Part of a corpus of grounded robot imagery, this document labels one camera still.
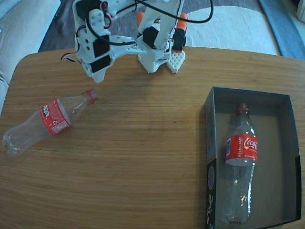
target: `black box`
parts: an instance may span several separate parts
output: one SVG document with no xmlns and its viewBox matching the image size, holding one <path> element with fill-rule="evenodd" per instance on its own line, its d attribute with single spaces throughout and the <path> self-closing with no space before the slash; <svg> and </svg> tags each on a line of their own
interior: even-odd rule
<svg viewBox="0 0 305 229">
<path fill-rule="evenodd" d="M 252 212 L 244 224 L 221 219 L 226 194 L 223 148 L 237 103 L 247 103 L 258 137 L 258 160 L 252 182 Z M 206 229 L 257 229 L 301 217 L 300 155 L 289 95 L 213 87 L 206 102 Z"/>
</svg>

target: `empty plastic bottle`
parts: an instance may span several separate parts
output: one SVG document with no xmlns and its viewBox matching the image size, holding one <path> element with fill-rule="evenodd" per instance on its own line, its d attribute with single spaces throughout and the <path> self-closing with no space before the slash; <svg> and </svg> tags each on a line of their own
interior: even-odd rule
<svg viewBox="0 0 305 229">
<path fill-rule="evenodd" d="M 251 189 L 257 161 L 257 137 L 246 104 L 236 107 L 236 123 L 227 139 L 225 155 L 226 201 L 222 220 L 244 223 L 251 213 Z"/>
<path fill-rule="evenodd" d="M 24 123 L 9 129 L 3 136 L 2 144 L 8 148 L 10 156 L 21 155 L 30 146 L 73 125 L 84 109 L 97 99 L 94 89 L 54 99 Z"/>
</svg>

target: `wood grain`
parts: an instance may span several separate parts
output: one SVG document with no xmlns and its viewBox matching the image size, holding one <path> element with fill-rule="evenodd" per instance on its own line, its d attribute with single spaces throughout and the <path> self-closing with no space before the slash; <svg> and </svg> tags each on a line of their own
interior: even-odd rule
<svg viewBox="0 0 305 229">
<path fill-rule="evenodd" d="M 0 153 L 0 228 L 193 229 L 205 222 L 204 102 L 212 86 L 290 94 L 305 174 L 305 62 L 186 48 L 178 74 L 147 74 L 120 58 L 95 84 L 66 51 L 23 59 L 0 119 L 1 136 L 58 96 L 95 88 L 75 127 L 19 158 Z M 282 228 L 305 228 L 302 220 Z"/>
</svg>

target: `floor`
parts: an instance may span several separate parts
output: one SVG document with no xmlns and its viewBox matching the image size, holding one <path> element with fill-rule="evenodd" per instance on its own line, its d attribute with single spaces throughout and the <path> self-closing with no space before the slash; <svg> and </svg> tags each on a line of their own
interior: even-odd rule
<svg viewBox="0 0 305 229">
<path fill-rule="evenodd" d="M 71 10 L 72 2 L 73 0 L 61 0 L 61 6 L 42 42 L 40 52 L 74 47 L 75 26 Z M 213 2 L 214 6 L 238 6 L 262 12 L 258 0 L 213 0 Z M 210 7 L 210 0 L 185 0 L 183 12 L 189 13 L 208 7 Z M 110 31 L 115 35 L 135 37 L 138 34 L 136 14 L 129 13 L 114 21 Z"/>
</svg>

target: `robotic arm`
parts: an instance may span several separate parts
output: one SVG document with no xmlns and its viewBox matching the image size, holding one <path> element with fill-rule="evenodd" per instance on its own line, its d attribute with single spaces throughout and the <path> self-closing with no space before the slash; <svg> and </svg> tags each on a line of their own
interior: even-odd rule
<svg viewBox="0 0 305 229">
<path fill-rule="evenodd" d="M 184 0 L 142 0 L 164 11 L 180 16 Z M 96 83 L 104 80 L 105 72 L 117 58 L 137 54 L 148 73 L 157 71 L 160 65 L 176 73 L 185 53 L 184 34 L 176 34 L 177 19 L 147 8 L 138 28 L 137 40 L 131 37 L 112 36 L 108 28 L 111 22 L 140 6 L 137 0 L 75 0 L 75 50 L 79 63 Z M 179 40 L 180 52 L 172 52 L 175 38 Z"/>
</svg>

